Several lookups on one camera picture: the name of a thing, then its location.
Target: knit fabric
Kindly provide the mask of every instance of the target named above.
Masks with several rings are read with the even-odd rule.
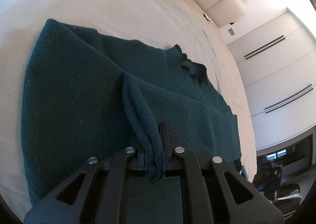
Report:
[[[33,205],[90,156],[113,156],[135,139],[148,180],[159,181],[161,121],[198,156],[241,157],[237,117],[178,45],[161,50],[52,19],[26,69],[21,121]]]

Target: wall outlet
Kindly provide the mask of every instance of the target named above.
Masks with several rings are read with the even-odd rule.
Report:
[[[235,35],[233,28],[228,29],[228,32],[230,33],[231,36]]]

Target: silver screw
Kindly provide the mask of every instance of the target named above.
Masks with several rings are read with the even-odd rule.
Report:
[[[95,156],[91,156],[89,159],[88,159],[88,163],[90,164],[94,164],[98,161],[98,158],[96,158]]]
[[[181,154],[181,153],[184,152],[184,148],[183,148],[183,147],[176,147],[174,150],[175,150],[177,153],[179,153],[179,154]]]
[[[133,147],[125,148],[125,152],[128,153],[128,154],[134,153],[135,152],[135,148],[133,148]]]
[[[220,158],[219,156],[214,156],[212,160],[214,163],[221,163],[223,161],[222,158]]]

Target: wrinkled sheet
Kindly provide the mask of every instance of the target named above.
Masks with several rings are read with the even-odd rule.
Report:
[[[31,208],[20,143],[23,79],[48,18],[162,49],[178,44],[204,64],[238,117],[241,161],[252,180],[255,140],[240,74],[217,26],[193,0],[0,0],[0,194],[21,220]]]

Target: white drawer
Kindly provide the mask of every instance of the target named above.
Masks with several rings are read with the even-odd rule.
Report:
[[[261,53],[237,63],[242,82],[247,86],[293,63],[316,48],[316,43],[302,27],[286,39]]]
[[[256,150],[282,143],[316,123],[316,89],[269,113],[252,116]]]
[[[301,24],[288,12],[228,44],[236,62],[274,39],[298,30]]]
[[[316,50],[245,87],[251,116],[316,84]]]

